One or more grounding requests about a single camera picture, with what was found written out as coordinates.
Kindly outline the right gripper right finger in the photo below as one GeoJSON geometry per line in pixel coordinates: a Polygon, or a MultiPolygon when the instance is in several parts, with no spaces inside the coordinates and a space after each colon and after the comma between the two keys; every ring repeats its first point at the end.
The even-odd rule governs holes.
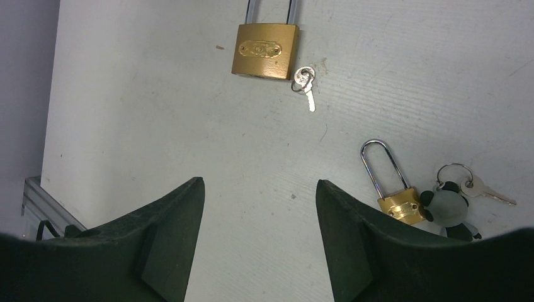
{"type": "Polygon", "coordinates": [[[420,230],[328,180],[316,208],[335,301],[532,301],[533,229],[476,242],[420,230]]]}

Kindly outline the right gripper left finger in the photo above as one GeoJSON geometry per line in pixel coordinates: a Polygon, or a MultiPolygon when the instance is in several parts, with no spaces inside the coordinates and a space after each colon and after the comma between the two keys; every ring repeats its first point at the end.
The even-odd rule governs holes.
{"type": "Polygon", "coordinates": [[[74,237],[1,235],[2,301],[183,301],[205,204],[193,177],[74,237]]]}

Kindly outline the small brass padlock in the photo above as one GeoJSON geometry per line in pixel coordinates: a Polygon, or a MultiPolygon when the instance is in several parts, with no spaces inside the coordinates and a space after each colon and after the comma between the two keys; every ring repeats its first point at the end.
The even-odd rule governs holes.
{"type": "Polygon", "coordinates": [[[384,214],[408,225],[415,225],[426,220],[417,190],[414,187],[408,185],[404,175],[402,174],[399,166],[397,165],[397,162],[395,161],[392,152],[389,149],[389,146],[383,140],[367,140],[360,148],[360,157],[371,179],[371,182],[373,183],[373,186],[377,191],[377,194],[379,196],[379,198],[377,199],[377,203],[384,214]],[[366,159],[365,151],[371,145],[379,145],[384,149],[404,187],[403,190],[387,196],[384,195],[366,159]]]}

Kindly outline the small padlock key charm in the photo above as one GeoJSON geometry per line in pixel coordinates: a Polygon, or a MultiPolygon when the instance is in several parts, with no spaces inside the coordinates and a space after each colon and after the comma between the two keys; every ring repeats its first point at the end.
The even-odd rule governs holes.
{"type": "Polygon", "coordinates": [[[486,186],[481,178],[464,164],[457,163],[469,172],[469,175],[460,184],[452,181],[442,181],[441,171],[452,163],[445,164],[436,173],[437,186],[432,191],[423,191],[419,195],[421,209],[430,222],[441,227],[440,235],[446,238],[471,242],[480,240],[479,230],[467,221],[469,210],[468,197],[484,196],[516,206],[517,202],[495,192],[486,186]]]}

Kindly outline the large brass padlock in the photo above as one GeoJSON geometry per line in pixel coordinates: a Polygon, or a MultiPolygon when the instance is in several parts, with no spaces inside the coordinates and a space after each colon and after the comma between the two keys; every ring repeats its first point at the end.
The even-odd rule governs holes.
{"type": "Polygon", "coordinates": [[[245,22],[238,27],[231,73],[289,80],[297,58],[300,28],[295,23],[298,1],[290,1],[285,23],[255,23],[256,1],[247,3],[245,22]]]}

